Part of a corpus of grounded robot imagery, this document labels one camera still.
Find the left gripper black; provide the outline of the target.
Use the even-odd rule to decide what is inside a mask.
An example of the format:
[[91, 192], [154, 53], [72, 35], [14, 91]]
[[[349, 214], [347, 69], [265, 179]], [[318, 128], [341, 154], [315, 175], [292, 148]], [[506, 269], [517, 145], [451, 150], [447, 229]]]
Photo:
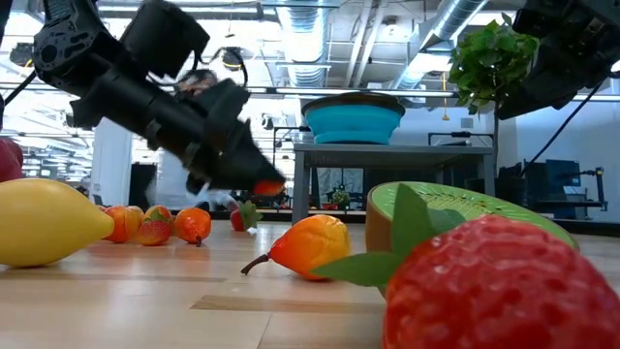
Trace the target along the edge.
[[186, 189], [254, 189], [263, 181], [284, 182], [284, 176], [255, 144], [250, 122], [238, 120], [243, 103], [235, 83], [215, 79], [187, 79], [181, 97], [189, 100], [205, 118], [206, 139], [199, 142], [195, 157], [186, 165]]

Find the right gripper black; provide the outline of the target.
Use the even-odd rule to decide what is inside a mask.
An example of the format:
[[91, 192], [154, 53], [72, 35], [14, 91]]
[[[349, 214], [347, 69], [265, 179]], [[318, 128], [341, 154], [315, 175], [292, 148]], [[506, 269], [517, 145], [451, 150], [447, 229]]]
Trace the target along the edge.
[[512, 29], [540, 41], [534, 67], [497, 110], [510, 119], [566, 105], [620, 68], [620, 0], [526, 0]]

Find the small orange pear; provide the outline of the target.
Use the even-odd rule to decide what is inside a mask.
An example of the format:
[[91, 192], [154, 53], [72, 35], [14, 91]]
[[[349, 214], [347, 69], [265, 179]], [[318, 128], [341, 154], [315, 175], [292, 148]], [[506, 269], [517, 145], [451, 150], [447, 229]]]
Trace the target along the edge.
[[211, 232], [210, 214], [198, 207], [182, 209], [175, 216], [174, 230], [178, 238], [201, 247]]
[[275, 240], [269, 251], [245, 266], [247, 275], [256, 265], [273, 261], [306, 280], [324, 280], [314, 270], [350, 254], [347, 226], [330, 215], [306, 217]]

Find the blue collapsible colander bowl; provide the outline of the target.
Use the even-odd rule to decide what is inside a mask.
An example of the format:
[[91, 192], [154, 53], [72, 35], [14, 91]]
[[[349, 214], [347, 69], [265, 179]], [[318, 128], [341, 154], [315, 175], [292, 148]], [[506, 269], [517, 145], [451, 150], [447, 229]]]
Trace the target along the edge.
[[301, 109], [315, 143], [389, 144], [405, 111], [396, 97], [376, 92], [327, 96]]

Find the yellow lemon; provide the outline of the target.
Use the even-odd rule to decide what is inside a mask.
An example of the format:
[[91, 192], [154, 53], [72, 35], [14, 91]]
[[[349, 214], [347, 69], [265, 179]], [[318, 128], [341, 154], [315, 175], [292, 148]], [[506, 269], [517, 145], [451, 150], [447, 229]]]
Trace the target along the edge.
[[43, 178], [0, 183], [0, 265], [53, 264], [113, 229], [110, 216], [65, 183]]

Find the pink dragon fruit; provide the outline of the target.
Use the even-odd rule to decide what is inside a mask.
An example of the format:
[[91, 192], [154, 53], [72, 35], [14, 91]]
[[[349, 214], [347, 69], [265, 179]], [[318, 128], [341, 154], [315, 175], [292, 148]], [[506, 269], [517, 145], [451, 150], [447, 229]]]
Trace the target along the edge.
[[12, 140], [0, 139], [0, 183], [22, 178], [23, 152]]

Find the green potted artificial plant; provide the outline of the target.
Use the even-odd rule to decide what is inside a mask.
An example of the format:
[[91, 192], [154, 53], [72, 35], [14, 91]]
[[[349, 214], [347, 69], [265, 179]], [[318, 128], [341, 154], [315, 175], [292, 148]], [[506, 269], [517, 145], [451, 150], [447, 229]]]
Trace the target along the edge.
[[496, 112], [526, 77], [539, 40], [512, 29], [512, 18], [492, 20], [468, 33], [451, 51], [449, 83], [456, 86], [457, 106], [481, 115]]

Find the black desk with equipment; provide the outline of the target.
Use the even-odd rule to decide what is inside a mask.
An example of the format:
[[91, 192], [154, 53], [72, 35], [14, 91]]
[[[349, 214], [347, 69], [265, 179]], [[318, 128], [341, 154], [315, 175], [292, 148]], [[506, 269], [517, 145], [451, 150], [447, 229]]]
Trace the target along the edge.
[[545, 160], [501, 168], [496, 196], [552, 218], [590, 220], [588, 209], [607, 211], [605, 170], [582, 170], [576, 161]]

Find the small background potted plant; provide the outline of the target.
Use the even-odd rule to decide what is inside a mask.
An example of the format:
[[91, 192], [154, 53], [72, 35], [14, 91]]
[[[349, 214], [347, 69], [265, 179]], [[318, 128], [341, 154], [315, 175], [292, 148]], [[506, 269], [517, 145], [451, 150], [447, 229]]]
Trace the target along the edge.
[[343, 184], [333, 187], [325, 195], [327, 203], [324, 204], [324, 209], [347, 210], [349, 208], [351, 198]]

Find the black cabinet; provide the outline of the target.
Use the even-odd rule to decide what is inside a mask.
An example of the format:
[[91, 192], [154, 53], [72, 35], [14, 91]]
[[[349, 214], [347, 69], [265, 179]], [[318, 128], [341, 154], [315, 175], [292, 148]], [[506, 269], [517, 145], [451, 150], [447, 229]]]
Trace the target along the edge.
[[157, 166], [153, 164], [134, 163], [131, 167], [129, 186], [129, 205], [137, 206], [143, 211], [150, 208], [147, 189], [156, 178]]

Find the small red strawberry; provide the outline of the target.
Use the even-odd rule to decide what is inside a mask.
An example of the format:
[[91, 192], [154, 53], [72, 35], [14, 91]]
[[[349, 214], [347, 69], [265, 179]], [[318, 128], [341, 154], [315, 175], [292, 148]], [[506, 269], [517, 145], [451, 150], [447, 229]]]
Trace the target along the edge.
[[159, 246], [171, 237], [171, 223], [159, 211], [146, 216], [140, 224], [133, 240], [143, 246]]

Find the long ceiling light strip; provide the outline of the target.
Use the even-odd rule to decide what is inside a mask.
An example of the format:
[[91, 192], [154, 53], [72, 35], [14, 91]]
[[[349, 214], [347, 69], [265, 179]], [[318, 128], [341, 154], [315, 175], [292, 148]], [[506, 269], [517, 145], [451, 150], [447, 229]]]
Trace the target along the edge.
[[[19, 85], [18, 82], [0, 82], [0, 90], [13, 90]], [[411, 98], [457, 98], [457, 92], [436, 90], [388, 90], [388, 89], [352, 89], [352, 88], [300, 88], [300, 87], [246, 87], [252, 94], [262, 95], [315, 95], [327, 96], [342, 93], [370, 92], [382, 93], [395, 97]], [[56, 88], [44, 83], [31, 82], [24, 90], [54, 91]]]

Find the white building pillar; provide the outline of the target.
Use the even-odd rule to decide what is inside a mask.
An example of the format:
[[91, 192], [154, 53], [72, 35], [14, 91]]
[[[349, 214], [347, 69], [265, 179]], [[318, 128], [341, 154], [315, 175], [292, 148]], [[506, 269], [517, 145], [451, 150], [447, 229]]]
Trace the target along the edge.
[[132, 134], [103, 118], [94, 130], [90, 194], [108, 206], [129, 202]]

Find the green kiwi half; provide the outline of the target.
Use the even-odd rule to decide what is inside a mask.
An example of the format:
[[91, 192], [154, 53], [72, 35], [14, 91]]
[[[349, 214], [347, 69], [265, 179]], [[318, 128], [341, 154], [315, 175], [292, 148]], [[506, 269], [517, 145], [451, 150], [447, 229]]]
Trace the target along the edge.
[[436, 183], [375, 187], [366, 254], [386, 261], [387, 306], [504, 309], [582, 299], [589, 265], [569, 233], [530, 211]]

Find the silver ventilation duct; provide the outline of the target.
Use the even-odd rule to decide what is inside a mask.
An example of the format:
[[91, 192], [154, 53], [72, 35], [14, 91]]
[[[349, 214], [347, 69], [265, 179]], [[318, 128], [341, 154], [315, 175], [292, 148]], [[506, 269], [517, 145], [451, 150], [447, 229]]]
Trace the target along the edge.
[[276, 12], [283, 30], [285, 56], [292, 62], [287, 68], [292, 87], [323, 87], [329, 9], [281, 7]]
[[413, 58], [390, 88], [414, 89], [427, 73], [447, 65], [458, 35], [488, 1], [442, 0], [436, 15], [414, 31], [410, 41]]

